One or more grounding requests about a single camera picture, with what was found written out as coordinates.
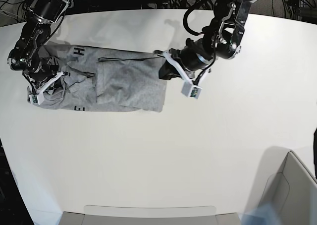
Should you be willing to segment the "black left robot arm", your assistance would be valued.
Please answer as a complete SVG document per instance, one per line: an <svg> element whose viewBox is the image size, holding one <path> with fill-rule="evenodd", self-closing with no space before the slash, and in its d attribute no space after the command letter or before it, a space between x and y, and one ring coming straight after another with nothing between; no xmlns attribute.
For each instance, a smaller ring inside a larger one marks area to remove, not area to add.
<svg viewBox="0 0 317 225"><path fill-rule="evenodd" d="M214 17L210 24L201 32L196 32L189 27L188 16L208 1L210 0L201 0L194 4L183 16L185 30L194 36L202 35L202 38L196 41L188 38L183 49L167 51L195 85L211 70L217 57L232 59L238 54L245 32L244 26L251 5L256 0L216 0L213 6Z"/></svg>

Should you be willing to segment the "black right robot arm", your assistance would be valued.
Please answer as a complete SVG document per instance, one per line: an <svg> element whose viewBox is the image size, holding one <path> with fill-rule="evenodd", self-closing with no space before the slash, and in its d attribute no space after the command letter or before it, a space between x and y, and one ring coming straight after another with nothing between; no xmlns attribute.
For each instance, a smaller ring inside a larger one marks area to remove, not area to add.
<svg viewBox="0 0 317 225"><path fill-rule="evenodd" d="M8 55L12 70L22 71L30 81L42 82L54 77L58 71L43 63L39 49L53 35L51 24L65 15L72 0L32 0L27 8L27 21L19 40Z"/></svg>

